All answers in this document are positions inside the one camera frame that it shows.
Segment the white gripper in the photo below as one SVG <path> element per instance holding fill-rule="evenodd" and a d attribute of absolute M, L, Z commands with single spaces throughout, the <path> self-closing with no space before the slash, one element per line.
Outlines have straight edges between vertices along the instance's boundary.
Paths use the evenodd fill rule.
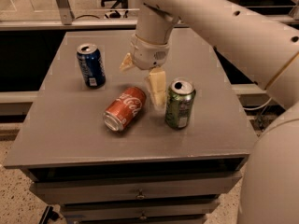
<path fill-rule="evenodd" d="M 150 70 L 145 81 L 150 99 L 157 110 L 163 109 L 166 100 L 166 74 L 162 66 L 166 62 L 169 45 L 151 44 L 132 35 L 130 53 L 121 63 L 120 70 L 126 72 L 135 66 L 141 70 Z"/>

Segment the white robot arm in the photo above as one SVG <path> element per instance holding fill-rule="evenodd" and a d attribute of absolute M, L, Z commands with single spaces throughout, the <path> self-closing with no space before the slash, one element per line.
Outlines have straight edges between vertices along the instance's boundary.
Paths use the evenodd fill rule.
<path fill-rule="evenodd" d="M 227 0 L 140 1 L 122 68 L 163 65 L 183 21 L 285 108 L 249 155 L 237 224 L 299 224 L 299 31 Z"/>

